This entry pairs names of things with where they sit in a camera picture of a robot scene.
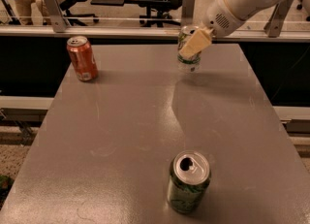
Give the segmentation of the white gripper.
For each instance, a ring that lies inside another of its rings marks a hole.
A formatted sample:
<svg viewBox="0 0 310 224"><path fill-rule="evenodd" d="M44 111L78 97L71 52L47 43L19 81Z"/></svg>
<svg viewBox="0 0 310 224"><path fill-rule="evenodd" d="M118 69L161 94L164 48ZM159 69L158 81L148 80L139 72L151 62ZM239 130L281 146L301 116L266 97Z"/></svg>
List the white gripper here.
<svg viewBox="0 0 310 224"><path fill-rule="evenodd" d="M179 54L188 59L212 43L216 37L225 37L239 28L246 18L244 0L214 0L206 9L202 23L206 26L196 30Z"/></svg>

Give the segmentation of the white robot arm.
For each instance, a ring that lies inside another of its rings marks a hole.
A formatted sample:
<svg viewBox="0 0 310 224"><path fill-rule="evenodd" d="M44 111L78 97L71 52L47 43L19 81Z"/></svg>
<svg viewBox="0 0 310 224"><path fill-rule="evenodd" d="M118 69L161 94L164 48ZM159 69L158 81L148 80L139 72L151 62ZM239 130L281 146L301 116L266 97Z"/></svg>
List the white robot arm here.
<svg viewBox="0 0 310 224"><path fill-rule="evenodd" d="M179 51L188 59L211 45L212 37L230 35L256 13L270 8L284 0L214 0L201 20L200 27L190 36ZM298 0L310 13L310 0Z"/></svg>

